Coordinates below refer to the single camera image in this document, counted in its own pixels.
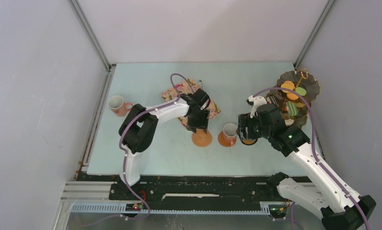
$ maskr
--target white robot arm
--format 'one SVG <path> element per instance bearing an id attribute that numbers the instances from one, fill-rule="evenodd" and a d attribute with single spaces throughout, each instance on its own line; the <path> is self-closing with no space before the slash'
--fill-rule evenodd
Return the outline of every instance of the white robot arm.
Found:
<path id="1" fill-rule="evenodd" d="M 208 128 L 209 110 L 207 107 L 209 103 L 209 96 L 202 89 L 199 89 L 194 94 L 181 94 L 180 98 L 153 107 L 145 108 L 140 104 L 134 105 L 120 127 L 120 135 L 135 116 L 144 111 L 149 112 L 138 120 L 138 122 L 142 123 L 141 127 L 133 124 L 128 128 L 123 138 L 123 148 L 127 151 L 127 164 L 126 171 L 122 171 L 120 174 L 122 181 L 124 181 L 124 173 L 126 173 L 128 185 L 132 186 L 139 181 L 143 158 L 142 152 L 150 146 L 157 123 L 162 124 L 173 118 L 185 116 L 188 118 L 188 130 L 196 132 L 197 129 L 203 129 L 206 131 Z"/>
<path id="2" fill-rule="evenodd" d="M 258 100 L 247 100 L 254 106 Z M 315 193 L 296 183 L 283 173 L 272 176 L 267 185 L 283 198 L 292 200 L 322 220 L 327 230 L 355 230 L 363 224 L 357 210 L 361 207 L 366 217 L 370 217 L 375 201 L 369 195 L 360 196 L 326 163 L 318 152 L 313 152 L 309 138 L 296 126 L 287 126 L 280 109 L 272 104 L 261 103 L 255 111 L 239 115 L 237 131 L 240 139 L 267 139 L 273 148 L 284 154 L 292 162 L 304 169 L 305 174 L 320 190 Z M 339 186 L 344 186 L 346 193 Z"/>
<path id="3" fill-rule="evenodd" d="M 123 148 L 127 151 L 127 167 L 120 175 L 122 181 L 124 173 L 129 186 L 139 181 L 142 152 L 150 146 L 157 123 L 186 116 L 189 130 L 194 132 L 197 128 L 207 130 L 209 102 L 209 96 L 200 89 L 194 94 L 182 94 L 179 99 L 153 107 L 135 105 L 119 130 L 119 134 L 122 135 L 130 121 L 140 113 L 145 113 L 137 121 L 141 122 L 142 126 L 136 124 L 128 127 L 123 138 Z M 360 196 L 348 186 L 318 152 L 312 151 L 310 140 L 301 129 L 296 126 L 286 126 L 278 107 L 267 103 L 262 97 L 249 97 L 247 102 L 253 106 L 253 110 L 239 115 L 237 130 L 239 138 L 268 139 L 273 148 L 304 169 L 321 194 L 303 187 L 281 172 L 268 180 L 267 185 L 270 189 L 315 214 L 322 220 L 327 230 L 355 230 L 360 227 L 364 222 L 353 202 L 356 202 L 369 218 L 376 206 L 374 199 L 369 195 Z M 344 185 L 348 194 L 342 191 L 337 182 Z"/>

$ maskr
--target white mug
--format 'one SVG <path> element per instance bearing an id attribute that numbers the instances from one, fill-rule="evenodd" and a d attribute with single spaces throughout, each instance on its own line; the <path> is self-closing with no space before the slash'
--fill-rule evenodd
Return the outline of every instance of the white mug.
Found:
<path id="1" fill-rule="evenodd" d="M 229 123 L 226 124 L 223 127 L 223 139 L 225 139 L 226 142 L 230 144 L 230 146 L 233 146 L 236 142 L 236 136 L 237 136 L 237 125 Z"/>
<path id="2" fill-rule="evenodd" d="M 107 101 L 107 105 L 117 116 L 125 116 L 126 113 L 133 107 L 132 103 L 125 103 L 125 99 L 119 95 L 111 97 L 109 101 Z"/>

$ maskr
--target floral cloth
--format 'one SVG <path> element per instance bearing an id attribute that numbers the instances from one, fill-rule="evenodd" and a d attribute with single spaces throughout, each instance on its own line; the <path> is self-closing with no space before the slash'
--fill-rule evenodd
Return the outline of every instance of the floral cloth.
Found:
<path id="1" fill-rule="evenodd" d="M 188 81 L 191 83 L 192 89 L 194 89 L 194 91 L 197 91 L 198 89 L 200 89 L 200 86 L 198 85 L 198 83 L 194 79 L 188 78 Z M 180 93 L 192 93 L 191 88 L 189 87 L 189 85 L 186 81 L 183 81 L 182 83 L 177 84 L 176 88 L 178 89 L 178 91 Z M 175 97 L 177 97 L 177 92 L 175 91 L 174 87 L 172 87 L 172 88 L 164 91 L 161 94 L 161 97 L 165 102 L 167 102 L 167 101 L 170 101 L 170 100 L 174 99 Z M 210 99 L 210 104 L 209 104 L 208 109 L 210 110 L 209 119 L 216 117 L 221 112 L 218 105 L 216 105 L 216 103 L 214 103 L 212 101 L 212 99 Z M 179 117 L 178 119 L 180 120 L 181 124 L 184 127 L 186 127 L 187 118 L 182 116 L 182 117 Z"/>

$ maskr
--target tabletop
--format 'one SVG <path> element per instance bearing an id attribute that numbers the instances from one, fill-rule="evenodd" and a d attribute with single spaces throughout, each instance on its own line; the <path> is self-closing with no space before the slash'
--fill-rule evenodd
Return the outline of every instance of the tabletop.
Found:
<path id="1" fill-rule="evenodd" d="M 213 141 L 205 148 L 192 143 L 192 132 L 178 119 L 158 124 L 152 144 L 144 151 L 142 175 L 267 176 L 283 172 L 304 176 L 301 168 L 263 138 L 252 146 L 237 140 L 231 148 L 221 146 L 217 139 L 225 124 L 237 124 L 238 114 L 251 111 L 246 103 L 250 95 L 274 86 L 280 75 L 290 70 L 294 70 L 290 62 L 117 64 L 107 99 L 121 95 L 125 102 L 144 107 L 161 104 L 161 93 L 171 88 L 170 75 L 180 73 L 186 78 L 202 80 L 204 91 L 221 109 L 218 116 L 209 120 Z M 118 147 L 118 130 L 124 120 L 125 117 L 117 117 L 105 103 L 88 174 L 115 175 L 122 171 L 123 151 Z M 302 128 L 309 137 L 311 128 L 309 121 Z"/>

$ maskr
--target orange coaster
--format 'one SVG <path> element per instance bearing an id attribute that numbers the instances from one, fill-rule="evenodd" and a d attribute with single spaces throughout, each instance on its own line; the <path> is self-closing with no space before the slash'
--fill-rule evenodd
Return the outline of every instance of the orange coaster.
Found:
<path id="1" fill-rule="evenodd" d="M 227 142 L 224 138 L 223 138 L 223 131 L 219 133 L 218 135 L 218 141 L 219 141 L 219 144 L 224 146 L 224 147 L 231 147 L 230 143 Z"/>
<path id="2" fill-rule="evenodd" d="M 192 134 L 192 142 L 198 147 L 206 147 L 212 142 L 212 135 L 203 129 L 197 129 L 196 133 Z"/>

